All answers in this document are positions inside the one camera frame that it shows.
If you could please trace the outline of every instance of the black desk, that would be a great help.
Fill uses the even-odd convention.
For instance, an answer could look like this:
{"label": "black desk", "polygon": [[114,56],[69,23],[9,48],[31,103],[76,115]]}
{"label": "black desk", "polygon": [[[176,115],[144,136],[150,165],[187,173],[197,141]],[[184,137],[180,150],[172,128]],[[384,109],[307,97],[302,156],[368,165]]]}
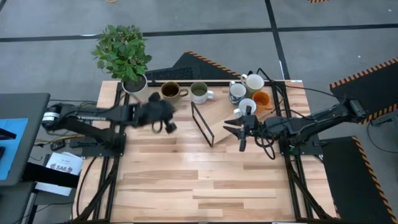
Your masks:
{"label": "black desk", "polygon": [[6,180],[0,180],[0,223],[14,223],[25,212],[35,183],[20,180],[49,99],[48,93],[0,95],[0,119],[29,119],[10,173]]}

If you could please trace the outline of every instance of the brown mug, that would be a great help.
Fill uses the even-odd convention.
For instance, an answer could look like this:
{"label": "brown mug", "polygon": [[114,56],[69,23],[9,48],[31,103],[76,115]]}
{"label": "brown mug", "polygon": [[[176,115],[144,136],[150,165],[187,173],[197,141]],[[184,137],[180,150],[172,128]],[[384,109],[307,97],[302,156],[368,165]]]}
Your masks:
{"label": "brown mug", "polygon": [[188,90],[181,90],[180,86],[175,82],[166,82],[162,85],[160,92],[163,99],[176,103],[181,97],[188,95]]}
{"label": "brown mug", "polygon": [[263,91],[258,91],[253,94],[253,100],[257,104],[256,113],[262,113],[265,110],[272,110],[274,106],[271,104],[269,95]]}

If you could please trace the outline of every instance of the orange and black hazard stripe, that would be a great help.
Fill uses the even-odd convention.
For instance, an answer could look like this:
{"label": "orange and black hazard stripe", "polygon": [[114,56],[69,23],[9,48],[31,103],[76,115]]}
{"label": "orange and black hazard stripe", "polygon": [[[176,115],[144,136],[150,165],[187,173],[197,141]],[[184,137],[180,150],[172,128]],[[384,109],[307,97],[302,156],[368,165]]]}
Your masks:
{"label": "orange and black hazard stripe", "polygon": [[318,2],[325,2],[329,0],[308,0],[310,3],[318,3]]}
{"label": "orange and black hazard stripe", "polygon": [[212,65],[212,66],[216,66],[217,68],[219,68],[219,69],[221,69],[221,70],[223,70],[223,71],[226,71],[226,72],[228,72],[228,73],[230,73],[230,74],[232,74],[232,75],[234,75],[234,76],[236,76],[236,77],[240,76],[239,73],[234,72],[234,71],[232,71],[232,70],[230,70],[230,69],[228,69],[228,68],[226,68],[226,67],[224,67],[224,66],[222,66],[222,65],[219,65],[219,64],[217,64],[216,62],[214,62],[214,61],[212,61],[212,60],[210,60],[210,59],[207,59],[206,57],[204,57],[204,56],[202,56],[202,55],[198,55],[198,54],[196,54],[196,53],[193,52],[193,51],[188,50],[188,51],[186,51],[186,53],[188,53],[188,54],[190,54],[190,55],[193,55],[193,56],[199,58],[200,60],[209,63],[209,64]]}
{"label": "orange and black hazard stripe", "polygon": [[368,157],[366,156],[365,152],[363,151],[363,147],[362,147],[361,143],[359,142],[359,139],[357,137],[354,137],[354,136],[352,138],[354,139],[356,145],[358,146],[359,152],[362,154],[362,159],[364,160],[364,163],[365,163],[366,167],[368,168],[368,171],[369,171],[369,173],[370,173],[370,175],[371,175],[371,177],[372,177],[372,179],[374,181],[374,185],[376,186],[376,188],[379,191],[380,197],[382,198],[382,201],[384,202],[384,205],[386,206],[387,212],[391,216],[391,220],[394,223],[398,224],[398,220],[397,220],[397,218],[394,216],[394,214],[392,212],[392,209],[391,209],[391,206],[388,203],[387,197],[386,197],[386,195],[384,195],[384,192],[381,189],[380,183],[379,183],[379,181],[378,181],[378,179],[376,177],[376,174],[374,173],[374,171],[373,171],[373,169],[371,167],[371,164],[370,164],[370,162],[368,160]]}
{"label": "orange and black hazard stripe", "polygon": [[[329,84],[329,89],[332,90],[332,89],[334,89],[334,88],[336,88],[338,86],[341,86],[341,85],[347,84],[349,82],[355,81],[357,79],[365,77],[366,75],[371,74],[372,72],[378,71],[378,70],[380,70],[382,68],[386,68],[386,67],[388,67],[390,65],[393,65],[395,63],[398,63],[398,58],[393,58],[393,59],[388,60],[386,62],[380,63],[379,65],[375,65],[375,66],[373,66],[371,68],[365,69],[362,72],[358,72],[358,73],[356,73],[356,74],[354,74],[354,75],[352,75],[350,77],[343,78],[342,80],[338,80],[337,82],[333,82],[333,83]],[[376,119],[376,118],[378,118],[378,117],[380,117],[380,116],[382,116],[382,115],[384,115],[386,113],[393,112],[396,109],[397,109],[397,103],[394,104],[394,105],[390,105],[390,106],[388,106],[386,108],[383,108],[383,109],[381,109],[381,110],[379,110],[377,112],[374,112],[372,114],[369,114],[368,117],[364,121],[359,122],[359,124],[365,124],[367,122],[370,122],[370,121],[372,121],[372,120],[374,120],[374,119]]]}
{"label": "orange and black hazard stripe", "polygon": [[375,71],[377,71],[379,69],[385,68],[385,67],[387,67],[389,65],[392,65],[394,63],[398,63],[398,58],[393,58],[393,59],[388,60],[386,62],[383,62],[383,63],[381,63],[379,65],[375,65],[375,66],[373,66],[371,68],[363,70],[362,72],[358,72],[357,74],[354,74],[354,75],[352,75],[350,77],[344,78],[342,80],[338,80],[337,82],[333,82],[333,83],[329,84],[329,89],[333,89],[333,88],[335,88],[337,86],[344,85],[345,83],[348,83],[350,81],[354,81],[355,79],[361,78],[361,77],[363,77],[363,76],[365,76],[367,74],[370,74],[370,73],[375,72]]}
{"label": "orange and black hazard stripe", "polygon": [[375,112],[373,114],[370,114],[364,121],[359,122],[359,124],[366,124],[367,122],[370,122],[386,113],[390,113],[393,111],[397,110],[397,103],[394,105],[389,106],[388,108],[384,108],[383,110],[379,110],[379,112]]}

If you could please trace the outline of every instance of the wooden tabletop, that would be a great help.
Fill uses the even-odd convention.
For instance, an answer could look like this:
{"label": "wooden tabletop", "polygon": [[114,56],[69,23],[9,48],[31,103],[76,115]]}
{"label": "wooden tabletop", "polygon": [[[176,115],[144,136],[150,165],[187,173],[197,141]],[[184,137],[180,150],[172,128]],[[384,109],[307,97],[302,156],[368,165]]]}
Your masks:
{"label": "wooden tabletop", "polygon": [[[286,83],[303,86],[302,82],[289,80]],[[98,107],[109,108],[113,105],[117,84],[116,81],[103,82]],[[216,99],[198,105],[201,112],[218,99],[228,97],[227,86],[210,86],[209,89],[215,92]],[[272,95],[270,87],[263,90]],[[288,88],[287,94],[292,110],[310,113],[304,90]],[[164,130],[154,134],[150,126],[126,128],[127,143],[119,165],[111,222],[294,220],[285,162],[277,143],[274,144],[275,160],[270,160],[263,149],[255,145],[253,138],[248,139],[245,152],[239,152],[239,141],[233,135],[226,135],[211,148],[192,119],[190,96],[182,98],[176,108],[178,129],[173,134],[167,134]],[[232,111],[225,108],[223,114],[232,114]],[[206,114],[205,119],[215,119],[216,116]],[[262,114],[261,120],[270,116],[275,114]],[[96,122],[95,126],[107,128],[109,124]],[[82,174],[91,160],[87,158],[84,162]],[[335,217],[323,164],[314,156],[302,156],[302,160],[309,191],[325,211]],[[84,181],[80,212],[96,193],[102,161],[103,158],[97,158]],[[297,192],[304,217],[302,196],[299,190]],[[106,192],[100,218],[104,217],[107,196]]]}

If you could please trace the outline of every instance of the green leaves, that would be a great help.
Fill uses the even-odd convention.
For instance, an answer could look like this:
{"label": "green leaves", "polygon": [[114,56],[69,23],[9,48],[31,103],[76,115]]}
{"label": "green leaves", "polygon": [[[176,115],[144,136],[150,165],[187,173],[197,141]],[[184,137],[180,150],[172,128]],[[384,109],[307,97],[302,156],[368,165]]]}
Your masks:
{"label": "green leaves", "polygon": [[91,54],[98,58],[97,67],[106,68],[112,78],[136,82],[138,75],[145,75],[146,64],[152,60],[145,54],[144,41],[137,27],[108,25]]}
{"label": "green leaves", "polygon": [[99,61],[97,62],[97,68],[103,69],[104,67],[105,67],[104,61],[99,60]]}
{"label": "green leaves", "polygon": [[108,25],[108,29],[111,33],[116,33],[116,28],[112,25]]}
{"label": "green leaves", "polygon": [[127,76],[134,82],[137,81],[137,75],[132,71],[131,66],[128,66],[126,69]]}
{"label": "green leaves", "polygon": [[131,40],[130,42],[129,42],[129,45],[131,45],[131,46],[136,46],[136,45],[138,45],[139,44],[139,39],[134,39],[134,40]]}
{"label": "green leaves", "polygon": [[137,73],[140,75],[145,75],[145,67],[144,66],[137,66]]}
{"label": "green leaves", "polygon": [[145,55],[145,57],[144,57],[144,63],[148,63],[148,62],[150,62],[152,60],[152,56],[150,56],[150,55]]}

